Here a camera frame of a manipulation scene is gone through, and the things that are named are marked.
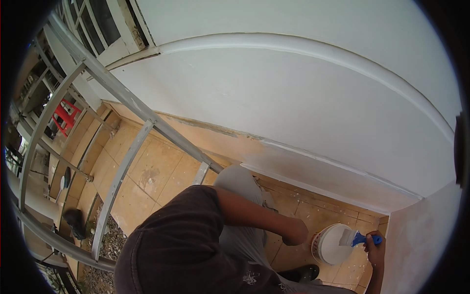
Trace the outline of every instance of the paint stain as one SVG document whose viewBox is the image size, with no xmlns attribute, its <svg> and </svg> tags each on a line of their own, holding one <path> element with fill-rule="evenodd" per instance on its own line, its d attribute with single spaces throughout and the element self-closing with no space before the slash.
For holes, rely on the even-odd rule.
<svg viewBox="0 0 470 294">
<path fill-rule="evenodd" d="M 152 185 L 157 181 L 157 176 L 160 174 L 160 170 L 158 168 L 153 168 L 151 166 L 149 169 L 145 169 L 142 172 L 141 178 L 139 180 L 139 185 L 145 189 L 147 185 Z"/>
</svg>

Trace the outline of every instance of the paintbrush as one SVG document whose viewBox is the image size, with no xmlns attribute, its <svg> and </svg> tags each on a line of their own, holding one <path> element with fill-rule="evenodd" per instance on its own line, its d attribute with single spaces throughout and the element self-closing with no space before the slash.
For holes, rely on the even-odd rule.
<svg viewBox="0 0 470 294">
<path fill-rule="evenodd" d="M 372 240 L 374 241 L 374 244 L 377 245 L 382 242 L 382 237 L 378 235 L 372 235 Z M 359 243 L 365 242 L 366 236 L 361 235 L 361 233 L 359 233 L 359 230 L 345 229 L 343 235 L 341 236 L 341 239 L 339 240 L 339 245 L 354 247 Z"/>
</svg>

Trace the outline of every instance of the blue paintbrush handle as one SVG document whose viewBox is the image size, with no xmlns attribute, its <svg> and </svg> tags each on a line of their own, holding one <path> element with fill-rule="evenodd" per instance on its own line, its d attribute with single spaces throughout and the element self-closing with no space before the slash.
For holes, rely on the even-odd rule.
<svg viewBox="0 0 470 294">
<path fill-rule="evenodd" d="M 352 241 L 351 247 L 356 246 L 359 243 L 365 243 L 366 242 L 366 236 L 360 234 L 359 232 L 356 234 L 356 237 Z M 382 242 L 382 237 L 378 235 L 372 235 L 372 240 L 374 241 L 374 244 L 380 244 Z"/>
<path fill-rule="evenodd" d="M 375 245 L 382 243 L 382 237 L 380 237 L 378 235 L 373 235 L 372 240 L 374 240 Z"/>
</svg>

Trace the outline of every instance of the window frame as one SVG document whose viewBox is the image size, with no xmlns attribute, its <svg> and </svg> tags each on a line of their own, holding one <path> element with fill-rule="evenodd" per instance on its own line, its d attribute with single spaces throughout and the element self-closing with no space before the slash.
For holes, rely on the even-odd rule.
<svg viewBox="0 0 470 294">
<path fill-rule="evenodd" d="M 78 7 L 77 0 L 74 0 L 72 2 L 73 3 L 70 4 L 70 0 L 61 1 L 63 11 L 62 14 L 65 16 L 66 25 L 72 31 L 72 33 L 83 43 L 83 40 L 80 34 L 78 33 L 78 26 L 81 26 L 84 36 L 92 49 L 92 53 L 96 56 L 96 59 L 98 59 L 104 66 L 108 66 L 109 64 L 112 64 L 119 59 L 122 59 L 126 56 L 132 55 L 145 49 L 140 35 L 133 35 L 131 32 L 130 28 L 135 26 L 135 22 L 132 19 L 131 13 L 125 0 L 106 0 L 108 8 L 110 9 L 111 17 L 113 18 L 117 30 L 121 35 L 116 41 L 114 41 L 110 45 L 108 45 L 106 40 L 104 39 L 104 35 L 93 13 L 93 8 L 90 5 L 90 0 L 83 0 L 82 6 L 80 8 Z M 133 9 L 135 9 L 134 1 L 131 0 L 130 3 L 133 6 Z M 98 34 L 101 44 L 104 47 L 104 51 L 101 52 L 101 54 L 98 54 L 98 51 L 96 50 L 82 19 L 82 14 L 85 8 L 87 8 L 88 10 L 92 25 L 96 30 L 96 33 Z M 73 20 L 70 9 L 75 9 L 75 12 L 77 14 L 76 21 Z M 144 35 L 147 40 L 149 40 L 145 30 Z M 149 47 L 153 46 L 153 42 L 149 41 Z"/>
</svg>

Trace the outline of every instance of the wall molding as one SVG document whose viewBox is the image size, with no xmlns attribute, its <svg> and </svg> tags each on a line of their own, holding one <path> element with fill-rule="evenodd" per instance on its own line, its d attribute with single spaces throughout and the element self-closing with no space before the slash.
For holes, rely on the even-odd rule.
<svg viewBox="0 0 470 294">
<path fill-rule="evenodd" d="M 212 48 L 258 48 L 319 58 L 365 75 L 388 87 L 423 112 L 454 144 L 454 131 L 434 105 L 399 75 L 346 49 L 297 36 L 272 33 L 222 33 L 173 41 L 158 46 L 161 55 Z"/>
<path fill-rule="evenodd" d="M 326 196 L 326 197 L 330 197 L 330 198 L 333 198 L 333 199 L 336 199 L 338 201 L 342 201 L 344 203 L 348 203 L 348 204 L 351 204 L 351 205 L 355 205 L 355 206 L 358 206 L 358 207 L 362 207 L 364 209 L 368 209 L 368 210 L 372 210 L 372 211 L 375 211 L 375 212 L 378 212 L 378 213 L 381 213 L 381 214 L 384 214 L 384 215 L 390 215 L 390 211 L 384 211 L 384 210 L 381 210 L 381 209 L 378 209 L 374 206 L 369 206 L 367 204 L 364 204 L 363 202 L 359 202 L 359 201 L 354 201 L 352 200 L 351 198 L 348 198 L 348 197 L 344 197 L 344 196 L 341 196 L 341 195 L 338 195 L 338 194 L 335 194 L 335 193 L 332 193 L 332 192 L 329 192 L 329 191 L 326 191 L 326 190 L 323 190 L 323 189 L 320 189 L 320 188 L 317 188 L 317 187 L 314 187 L 314 186 L 311 186 L 309 184 L 306 184 L 306 183 L 303 183 L 303 182 L 299 182 L 299 181 L 296 181 L 296 180 L 292 180 L 290 178 L 287 178 L 285 176 L 282 176 L 282 175 L 278 175 L 278 174 L 275 174 L 275 173 L 271 173 L 271 172 L 267 172 L 265 170 L 260 170 L 254 166 L 251 166 L 249 164 L 246 164 L 246 163 L 242 163 L 240 164 L 242 167 L 244 168 L 247 168 L 253 172 L 256 172 L 258 174 L 262 174 L 262 175 L 265 175 L 265 176 L 268 176 L 270 178 L 273 178 L 275 180 L 278 180 L 278 181 L 281 181 L 281 182 L 285 182 L 285 183 L 288 183 L 288 184 L 291 184 L 293 186 L 296 186 L 296 187 L 299 187 L 299 188 L 302 188 L 302 189 L 305 189 L 305 190 L 308 190 L 310 192 L 313 192 L 313 193 L 317 193 L 317 194 L 320 194 L 320 195 L 323 195 L 323 196 Z"/>
<path fill-rule="evenodd" d="M 414 193 L 404 187 L 401 187 L 397 184 L 394 184 L 390 181 L 387 181 L 379 176 L 376 176 L 374 174 L 370 174 L 366 171 L 363 171 L 361 169 L 358 169 L 358 168 L 355 168 L 355 167 L 352 167 L 352 166 L 349 166 L 347 164 L 344 164 L 342 162 L 339 162 L 337 160 L 334 160 L 334 159 L 330 159 L 328 157 L 324 157 L 324 156 L 321 156 L 321 155 L 318 155 L 318 154 L 315 154 L 313 152 L 310 152 L 310 151 L 307 151 L 307 150 L 304 150 L 304 149 L 300 149 L 300 148 L 296 148 L 296 147 L 293 147 L 293 146 L 289 146 L 289 145 L 286 145 L 286 144 L 282 144 L 280 142 L 276 142 L 276 141 L 272 141 L 272 140 L 268 140 L 268 139 L 263 139 L 261 140 L 261 142 L 263 144 L 268 144 L 268 145 L 272 145 L 272 146 L 276 146 L 278 148 L 282 148 L 284 150 L 287 150 L 287 151 L 290 151 L 290 152 L 295 152 L 297 154 L 300 154 L 300 155 L 303 155 L 303 156 L 307 156 L 307 157 L 310 157 L 314 160 L 318 160 L 318 161 L 321 161 L 321 162 L 324 162 L 324 163 L 327 163 L 327 164 L 330 164 L 330 165 L 333 165 L 335 167 L 339 167 L 341 169 L 344 169 L 344 170 L 347 170 L 347 171 L 350 171 L 350 172 L 353 172 L 355 174 L 358 174 L 358 175 L 361 175 L 365 178 L 368 178 L 368 179 L 371 179 L 371 180 L 374 180 L 378 183 L 380 183 L 382 186 L 385 186 L 386 188 L 392 188 L 394 190 L 396 190 L 397 192 L 401 193 L 401 194 L 404 194 L 404 195 L 407 195 L 408 197 L 411 197 L 413 199 L 418 199 L 418 200 L 422 200 L 424 197 L 417 194 L 417 193 Z"/>
</svg>

